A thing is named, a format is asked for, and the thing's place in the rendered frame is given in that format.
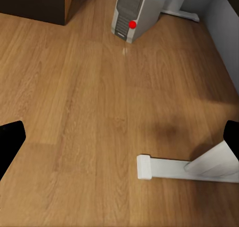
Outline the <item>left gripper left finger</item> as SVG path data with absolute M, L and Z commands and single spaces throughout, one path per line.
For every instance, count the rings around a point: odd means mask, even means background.
M 0 126 L 0 180 L 26 140 L 22 121 Z

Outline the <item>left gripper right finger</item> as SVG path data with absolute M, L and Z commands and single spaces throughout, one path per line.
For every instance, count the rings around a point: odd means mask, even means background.
M 239 122 L 228 120 L 223 138 L 239 161 Z

